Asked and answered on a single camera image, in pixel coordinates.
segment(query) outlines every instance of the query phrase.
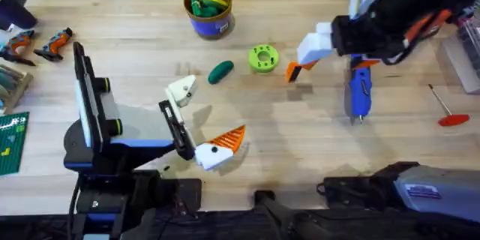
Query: blue cup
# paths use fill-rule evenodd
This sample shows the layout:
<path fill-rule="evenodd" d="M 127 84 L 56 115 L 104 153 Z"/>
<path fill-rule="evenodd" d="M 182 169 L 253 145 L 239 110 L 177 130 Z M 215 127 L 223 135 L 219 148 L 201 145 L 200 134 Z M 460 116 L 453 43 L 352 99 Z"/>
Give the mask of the blue cup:
<path fill-rule="evenodd" d="M 217 16 L 203 18 L 194 15 L 190 0 L 183 0 L 185 10 L 190 17 L 192 26 L 200 37 L 209 40 L 220 39 L 233 27 L 232 0 L 224 1 L 228 3 L 226 10 Z"/>

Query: red screwdriver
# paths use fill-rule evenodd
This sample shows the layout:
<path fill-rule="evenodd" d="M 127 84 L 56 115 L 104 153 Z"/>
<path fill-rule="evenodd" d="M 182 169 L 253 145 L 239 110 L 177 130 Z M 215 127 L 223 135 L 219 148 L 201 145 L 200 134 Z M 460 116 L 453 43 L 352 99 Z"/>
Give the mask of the red screwdriver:
<path fill-rule="evenodd" d="M 450 112 L 450 109 L 445 105 L 445 103 L 443 103 L 442 99 L 435 92 L 434 87 L 431 84 L 429 84 L 428 87 L 430 87 L 433 94 L 435 95 L 435 98 L 440 102 L 440 104 L 442 104 L 443 109 L 447 113 L 446 117 L 441 118 L 440 121 L 438 121 L 439 125 L 441 125 L 442 127 L 451 127 L 451 126 L 463 124 L 470 119 L 469 115 L 454 115 L 454 114 L 452 114 L 452 112 Z"/>

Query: white label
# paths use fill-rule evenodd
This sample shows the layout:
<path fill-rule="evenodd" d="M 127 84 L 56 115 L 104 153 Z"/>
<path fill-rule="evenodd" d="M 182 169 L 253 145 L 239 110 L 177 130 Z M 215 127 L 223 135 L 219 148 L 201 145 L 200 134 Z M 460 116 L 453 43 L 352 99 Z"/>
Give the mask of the white label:
<path fill-rule="evenodd" d="M 405 190 L 410 197 L 421 197 L 428 199 L 442 199 L 438 189 L 426 184 L 405 184 Z"/>

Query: green cutting mat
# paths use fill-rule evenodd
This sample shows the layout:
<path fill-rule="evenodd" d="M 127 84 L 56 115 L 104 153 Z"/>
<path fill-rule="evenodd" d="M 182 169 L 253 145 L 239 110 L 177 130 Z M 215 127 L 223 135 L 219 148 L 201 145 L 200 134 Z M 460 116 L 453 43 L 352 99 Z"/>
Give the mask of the green cutting mat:
<path fill-rule="evenodd" d="M 0 117 L 0 176 L 18 173 L 29 113 Z"/>

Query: wooden table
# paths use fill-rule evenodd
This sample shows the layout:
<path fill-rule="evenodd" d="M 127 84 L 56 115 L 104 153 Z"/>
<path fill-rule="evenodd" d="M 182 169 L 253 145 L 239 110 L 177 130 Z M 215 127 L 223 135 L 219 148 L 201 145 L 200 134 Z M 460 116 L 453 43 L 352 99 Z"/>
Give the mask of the wooden table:
<path fill-rule="evenodd" d="M 281 202 L 322 207 L 315 192 L 325 176 L 373 173 L 396 161 L 480 170 L 480 97 L 469 96 L 437 59 L 441 38 L 422 43 L 403 64 L 373 68 L 373 108 L 363 125 L 344 112 L 346 58 L 323 59 L 295 85 L 284 69 L 296 47 L 320 21 L 347 13 L 348 0 L 233 0 L 235 28 L 206 41 L 191 27 L 182 0 L 28 0 L 39 19 L 35 47 L 71 27 L 91 56 L 98 76 L 109 77 L 119 104 L 156 113 L 164 87 L 196 74 L 199 90 L 182 112 L 195 137 L 211 139 L 247 125 L 241 152 L 217 171 L 205 172 L 175 153 L 144 167 L 166 177 L 203 180 L 202 209 L 249 209 L 257 189 L 273 189 Z M 271 44 L 280 66 L 254 74 L 248 50 Z M 38 67 L 17 66 L 34 81 L 16 111 L 29 111 L 20 172 L 0 178 L 0 215 L 66 213 L 76 175 L 63 167 L 63 136 L 78 112 L 74 98 L 72 46 L 64 61 L 33 53 Z M 206 77 L 219 62 L 235 70 L 222 83 Z M 437 124 L 443 111 L 428 83 L 451 109 L 472 119 L 459 127 Z"/>

